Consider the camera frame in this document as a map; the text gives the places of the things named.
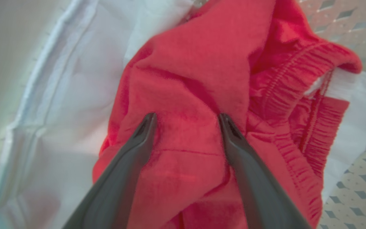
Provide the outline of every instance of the laundry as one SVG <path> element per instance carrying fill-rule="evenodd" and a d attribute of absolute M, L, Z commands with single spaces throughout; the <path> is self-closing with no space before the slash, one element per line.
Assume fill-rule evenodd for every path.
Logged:
<path fill-rule="evenodd" d="M 326 157 L 349 104 L 331 83 L 360 71 L 352 51 L 314 35 L 292 0 L 212 0 L 127 64 L 93 180 L 156 112 L 128 228 L 246 228 L 218 126 L 227 113 L 315 228 Z"/>

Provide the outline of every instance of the white fabric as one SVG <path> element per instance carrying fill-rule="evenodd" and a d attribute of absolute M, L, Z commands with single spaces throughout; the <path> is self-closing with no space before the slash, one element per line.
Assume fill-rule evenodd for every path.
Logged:
<path fill-rule="evenodd" d="M 124 64 L 152 35 L 180 22 L 192 4 L 73 2 L 39 58 L 17 118 L 7 129 L 0 163 L 0 228 L 56 229 L 65 223 L 92 185 L 92 167 Z M 340 84 L 348 85 L 342 83 L 348 78 L 345 72 L 338 71 Z M 366 119 L 361 116 L 366 116 L 366 73 L 363 76 L 331 148 L 325 190 L 334 186 L 329 179 L 338 181 L 345 170 L 337 170 L 341 167 L 333 161 L 348 166 L 365 148 Z M 336 91 L 341 87 L 331 88 L 327 96 L 340 95 Z M 344 150 L 350 139 L 359 145 L 354 154 Z"/>

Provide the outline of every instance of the red cloth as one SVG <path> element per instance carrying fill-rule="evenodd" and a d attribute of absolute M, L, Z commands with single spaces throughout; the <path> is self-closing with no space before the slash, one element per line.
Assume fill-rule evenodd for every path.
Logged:
<path fill-rule="evenodd" d="M 227 113 L 315 228 L 326 156 L 348 106 L 323 96 L 337 66 L 361 70 L 355 54 L 312 33 L 294 1 L 212 0 L 126 67 L 93 179 L 156 112 L 128 228 L 246 228 L 217 119 Z"/>

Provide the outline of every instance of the perforated metal surface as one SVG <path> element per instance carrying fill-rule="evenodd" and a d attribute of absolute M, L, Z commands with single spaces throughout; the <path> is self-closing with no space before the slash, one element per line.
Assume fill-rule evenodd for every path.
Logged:
<path fill-rule="evenodd" d="M 366 71 L 366 0 L 299 0 L 313 31 L 361 58 Z"/>

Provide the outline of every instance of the red fabric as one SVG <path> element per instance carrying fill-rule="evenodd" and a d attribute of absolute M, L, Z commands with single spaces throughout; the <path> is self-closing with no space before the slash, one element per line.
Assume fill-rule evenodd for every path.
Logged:
<path fill-rule="evenodd" d="M 361 70 L 355 54 L 311 32 L 294 1 L 212 0 L 126 67 L 93 179 L 156 112 L 128 228 L 246 228 L 218 126 L 227 113 L 315 228 L 326 156 L 348 106 L 324 96 L 337 66 Z"/>

